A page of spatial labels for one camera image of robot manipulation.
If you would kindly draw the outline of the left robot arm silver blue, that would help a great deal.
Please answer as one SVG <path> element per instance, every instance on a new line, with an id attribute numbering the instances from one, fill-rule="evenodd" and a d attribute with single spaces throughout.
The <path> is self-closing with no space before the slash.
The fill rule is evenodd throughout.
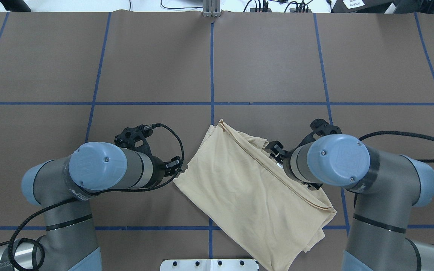
<path id="1" fill-rule="evenodd" d="M 181 171 L 183 155 L 163 162 L 148 144 L 123 149 L 105 142 L 30 168 L 22 193 L 41 209 L 0 243 L 0 271 L 101 271 L 90 199 L 107 192 L 149 192 Z"/>

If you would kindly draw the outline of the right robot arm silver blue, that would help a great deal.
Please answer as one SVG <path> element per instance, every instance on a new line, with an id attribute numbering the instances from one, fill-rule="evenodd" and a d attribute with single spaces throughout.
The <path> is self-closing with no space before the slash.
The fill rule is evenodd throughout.
<path id="1" fill-rule="evenodd" d="M 353 192 L 355 209 L 343 271 L 434 271 L 434 245 L 406 237 L 412 207 L 434 197 L 427 163 L 374 149 L 348 134 L 329 134 L 286 151 L 272 141 L 265 151 L 292 180 Z"/>

